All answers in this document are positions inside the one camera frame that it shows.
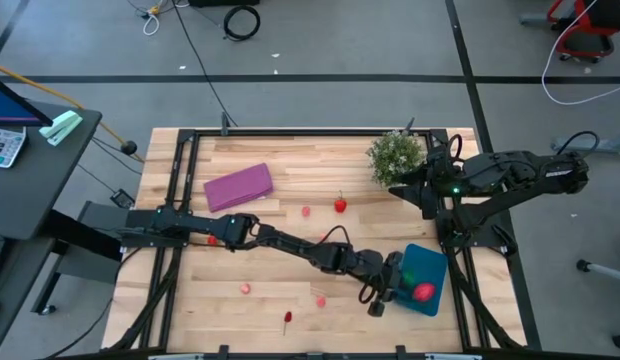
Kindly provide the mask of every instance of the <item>white cable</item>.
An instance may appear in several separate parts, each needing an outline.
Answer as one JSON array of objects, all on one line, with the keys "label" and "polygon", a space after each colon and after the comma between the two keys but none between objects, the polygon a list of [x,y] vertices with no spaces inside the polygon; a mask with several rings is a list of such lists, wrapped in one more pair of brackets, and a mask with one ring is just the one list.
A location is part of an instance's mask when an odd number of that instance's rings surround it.
[{"label": "white cable", "polygon": [[[157,26],[151,32],[148,32],[148,25],[152,22],[152,20],[157,22]],[[157,31],[159,31],[159,19],[156,16],[148,13],[148,20],[146,20],[146,24],[143,25],[143,33],[145,35],[151,36],[154,35]]]},{"label": "white cable", "polygon": [[576,24],[579,19],[581,19],[587,12],[588,10],[590,10],[590,8],[592,6],[594,6],[594,4],[597,3],[597,1],[599,0],[594,0],[592,2],[592,4],[590,4],[584,11],[583,13],[581,13],[581,15],[577,16],[576,19],[574,19],[574,21],[572,22],[572,24],[570,24],[565,30],[563,30],[563,32],[561,33],[561,35],[559,35],[559,38],[557,39],[557,41],[554,43],[554,45],[552,46],[552,49],[550,50],[550,55],[548,56],[548,61],[546,62],[546,68],[543,69],[543,75],[541,75],[541,86],[543,86],[543,91],[546,92],[546,95],[548,95],[548,97],[550,98],[550,100],[554,101],[555,103],[559,104],[559,105],[579,105],[579,104],[585,104],[589,101],[595,100],[595,99],[599,99],[602,98],[604,96],[608,96],[610,94],[614,94],[617,91],[620,90],[620,87],[610,90],[608,92],[605,92],[603,94],[599,94],[597,96],[593,96],[591,98],[587,98],[584,100],[579,100],[579,101],[572,101],[572,102],[564,102],[564,101],[559,101],[557,99],[555,99],[552,95],[550,95],[550,91],[548,91],[548,87],[546,86],[546,73],[548,72],[548,68],[550,67],[550,61],[552,61],[552,55],[554,55],[555,50],[557,49],[557,45],[559,45],[559,41],[561,41],[561,38],[563,38],[563,36],[568,32],[568,30],[570,30],[570,28],[572,26],[574,26],[574,24]]}]

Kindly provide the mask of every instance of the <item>calculator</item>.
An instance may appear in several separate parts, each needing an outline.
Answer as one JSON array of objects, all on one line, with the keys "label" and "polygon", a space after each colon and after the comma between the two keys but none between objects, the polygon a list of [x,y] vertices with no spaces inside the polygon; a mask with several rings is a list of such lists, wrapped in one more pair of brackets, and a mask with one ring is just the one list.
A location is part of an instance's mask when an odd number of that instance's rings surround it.
[{"label": "calculator", "polygon": [[25,141],[25,127],[22,127],[21,131],[0,128],[0,168],[9,168],[14,164]]}]

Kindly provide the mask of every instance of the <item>gray floor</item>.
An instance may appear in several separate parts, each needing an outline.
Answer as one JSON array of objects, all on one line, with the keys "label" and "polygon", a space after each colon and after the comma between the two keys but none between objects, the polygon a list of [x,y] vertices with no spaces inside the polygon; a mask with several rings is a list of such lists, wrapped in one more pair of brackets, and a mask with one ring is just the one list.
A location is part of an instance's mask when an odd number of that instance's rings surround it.
[{"label": "gray floor", "polygon": [[[521,27],[517,16],[547,9],[551,2],[456,0],[475,75],[540,75],[556,34]],[[0,0],[0,34],[16,4]],[[462,74],[443,1],[263,0],[258,10],[261,31],[245,43],[223,40],[219,29],[193,9],[181,10],[209,73]],[[224,9],[203,11],[216,21],[224,15]],[[0,64],[26,75],[201,74],[176,13],[163,14],[160,20],[159,32],[146,37],[143,20],[125,0],[32,0]],[[615,42],[617,52],[601,64],[555,60],[550,73],[620,75],[620,34]],[[219,105],[203,83],[48,85],[102,111],[104,121],[137,141],[141,153],[153,127],[216,126],[219,121]],[[32,99],[59,102],[24,85],[11,87]],[[245,126],[400,126],[412,116],[425,127],[475,126],[463,84],[223,83],[216,88],[235,120]],[[550,88],[569,100],[611,86]],[[496,150],[543,154],[555,136],[583,129],[603,137],[620,133],[620,93],[562,107],[550,102],[539,85],[480,84],[478,90]],[[101,131],[97,136],[110,140]],[[138,176],[92,145],[81,162],[110,186],[136,193]],[[620,283],[574,269],[581,257],[620,269],[620,157],[594,155],[589,164],[591,181],[582,193],[523,204],[512,211],[513,222],[543,348],[620,355],[609,341],[610,334],[620,332]],[[108,203],[109,195],[77,170],[56,208],[77,215],[84,201]],[[66,294],[81,296],[64,301]],[[29,299],[0,359],[41,357],[64,346],[98,316],[111,294],[110,285],[62,278],[53,294],[59,311],[40,318],[28,312]],[[102,323],[68,353],[96,351],[103,328]]]}]

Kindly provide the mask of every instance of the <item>black desk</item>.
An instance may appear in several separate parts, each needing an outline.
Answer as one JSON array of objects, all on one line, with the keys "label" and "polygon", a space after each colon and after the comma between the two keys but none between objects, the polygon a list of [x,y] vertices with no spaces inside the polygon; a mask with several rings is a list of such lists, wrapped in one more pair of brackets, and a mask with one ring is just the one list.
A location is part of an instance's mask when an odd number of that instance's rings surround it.
[{"label": "black desk", "polygon": [[[10,169],[0,169],[0,236],[9,243],[0,272],[0,345],[50,252],[63,255],[73,245],[101,257],[121,259],[116,239],[52,210],[88,146],[101,113],[31,103],[50,118],[73,110],[83,121],[56,147],[48,144],[37,128],[29,128],[29,143],[16,163]],[[50,295],[54,283],[56,279],[49,277],[44,298]]]}]

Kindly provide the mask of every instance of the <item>desk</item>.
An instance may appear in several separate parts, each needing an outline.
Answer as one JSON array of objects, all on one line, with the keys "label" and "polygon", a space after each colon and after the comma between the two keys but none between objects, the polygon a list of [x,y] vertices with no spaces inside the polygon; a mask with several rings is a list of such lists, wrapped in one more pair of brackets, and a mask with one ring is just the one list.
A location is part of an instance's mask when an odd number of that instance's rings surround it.
[{"label": "desk", "polygon": [[0,236],[9,246],[0,273],[0,345],[50,252],[63,252],[72,244],[113,260],[120,258],[114,239],[51,210],[92,138],[101,113],[31,103],[50,118],[74,110],[83,121],[56,147],[49,145],[37,128],[28,128],[29,143],[14,166],[0,169]]},{"label": "desk", "polygon": [[[179,129],[154,129],[137,196],[137,208],[164,203]],[[448,129],[463,136],[462,157],[478,153],[472,129]],[[218,217],[249,212],[263,223],[318,241],[336,224],[344,225],[355,249],[371,248],[384,256],[407,244],[439,251],[433,221],[421,219],[415,206],[381,189],[370,180],[365,150],[368,136],[229,136],[203,137],[199,143],[191,208],[195,215]],[[181,166],[185,177],[186,147]],[[227,211],[208,212],[203,184],[219,176],[266,162],[275,191]],[[181,194],[183,184],[178,185]],[[348,208],[333,210],[343,191]],[[303,206],[311,207],[304,218]],[[335,241],[342,240],[335,233]],[[205,242],[192,235],[191,241]],[[103,346],[116,342],[146,302],[155,249],[143,249],[121,270],[108,318]],[[486,306],[520,343],[525,343],[521,319],[506,261],[488,249],[473,249],[479,287]],[[241,284],[251,284],[243,295]],[[230,253],[224,249],[188,247],[183,251],[168,342],[168,352],[408,352],[461,350],[450,279],[446,279],[439,314],[428,317],[387,304],[381,318],[366,314],[359,304],[361,283],[327,275],[306,261],[272,249]],[[316,295],[327,298],[323,309]],[[153,337],[163,306],[157,307]],[[282,334],[283,316],[293,320]],[[470,336],[478,345],[469,303]]]}]

